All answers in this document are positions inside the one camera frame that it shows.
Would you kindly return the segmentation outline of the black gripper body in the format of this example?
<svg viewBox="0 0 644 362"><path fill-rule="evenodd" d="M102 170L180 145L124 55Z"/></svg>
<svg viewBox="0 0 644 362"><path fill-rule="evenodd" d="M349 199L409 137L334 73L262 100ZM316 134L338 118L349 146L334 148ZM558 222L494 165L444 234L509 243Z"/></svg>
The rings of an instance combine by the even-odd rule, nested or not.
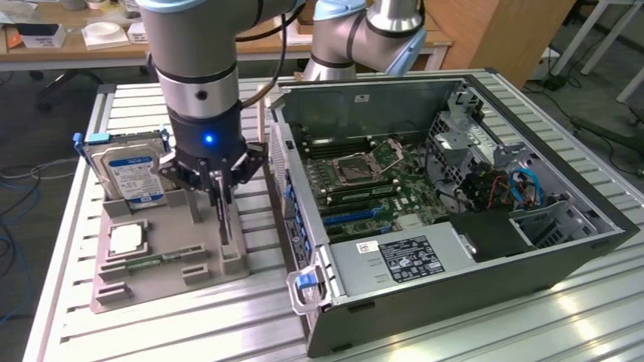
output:
<svg viewBox="0 0 644 362"><path fill-rule="evenodd" d="M241 104L220 115L209 118L192 118L168 109L174 135L174 160L197 170L204 160L209 170L228 172L246 151L241 135Z"/></svg>

